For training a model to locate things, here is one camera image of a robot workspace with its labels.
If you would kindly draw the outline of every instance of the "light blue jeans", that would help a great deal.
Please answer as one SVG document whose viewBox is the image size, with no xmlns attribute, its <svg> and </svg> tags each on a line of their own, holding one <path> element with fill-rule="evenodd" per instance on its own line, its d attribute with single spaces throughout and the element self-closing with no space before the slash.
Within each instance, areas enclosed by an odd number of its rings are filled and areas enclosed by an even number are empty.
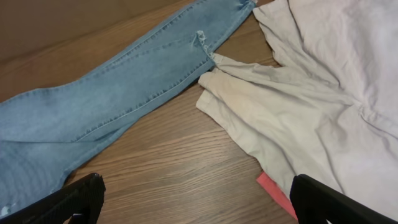
<svg viewBox="0 0 398 224">
<path fill-rule="evenodd" d="M 1 103 L 0 217 L 60 189 L 71 171 L 208 71 L 212 52 L 254 6 L 194 2 L 81 79 Z"/>
</svg>

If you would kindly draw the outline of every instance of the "wooden table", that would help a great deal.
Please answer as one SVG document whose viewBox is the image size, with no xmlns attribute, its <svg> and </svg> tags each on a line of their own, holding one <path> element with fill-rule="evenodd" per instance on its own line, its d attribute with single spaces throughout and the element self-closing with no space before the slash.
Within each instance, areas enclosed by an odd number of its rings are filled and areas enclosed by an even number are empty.
<svg viewBox="0 0 398 224">
<path fill-rule="evenodd" d="M 80 78 L 189 2 L 0 62 L 0 101 Z M 253 15 L 217 52 L 277 66 Z M 194 84 L 71 175 L 69 182 L 91 172 L 104 177 L 98 223 L 296 223 L 257 184 L 257 161 L 196 109 L 202 91 Z"/>
</svg>

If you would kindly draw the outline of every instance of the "black object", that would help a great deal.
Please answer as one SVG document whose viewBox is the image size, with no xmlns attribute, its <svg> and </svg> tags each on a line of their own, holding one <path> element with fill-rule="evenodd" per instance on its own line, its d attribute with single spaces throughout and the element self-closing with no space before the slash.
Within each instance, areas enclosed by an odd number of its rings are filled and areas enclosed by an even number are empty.
<svg viewBox="0 0 398 224">
<path fill-rule="evenodd" d="M 304 174 L 294 177 L 290 200 L 300 224 L 398 224 Z"/>
<path fill-rule="evenodd" d="M 0 224 L 95 224 L 104 204 L 105 184 L 99 174 L 89 174 L 12 215 Z"/>
</svg>

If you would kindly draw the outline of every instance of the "denim fabric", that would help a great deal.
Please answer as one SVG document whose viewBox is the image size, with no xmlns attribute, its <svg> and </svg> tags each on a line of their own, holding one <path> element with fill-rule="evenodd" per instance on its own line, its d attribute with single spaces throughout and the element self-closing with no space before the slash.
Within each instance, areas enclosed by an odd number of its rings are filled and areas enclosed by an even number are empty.
<svg viewBox="0 0 398 224">
<path fill-rule="evenodd" d="M 212 52 L 254 6 L 194 2 L 81 79 L 1 103 L 3 216 L 60 189 L 71 171 L 208 71 Z"/>
</svg>

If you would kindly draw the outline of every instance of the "distressed denim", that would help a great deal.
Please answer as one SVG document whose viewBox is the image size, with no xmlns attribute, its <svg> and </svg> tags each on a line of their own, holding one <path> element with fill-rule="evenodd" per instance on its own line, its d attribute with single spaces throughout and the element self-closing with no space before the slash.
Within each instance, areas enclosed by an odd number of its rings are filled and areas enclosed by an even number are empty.
<svg viewBox="0 0 398 224">
<path fill-rule="evenodd" d="M 211 69 L 212 52 L 254 6 L 194 2 L 79 80 L 1 103 L 0 217 L 60 189 L 71 171 Z"/>
</svg>

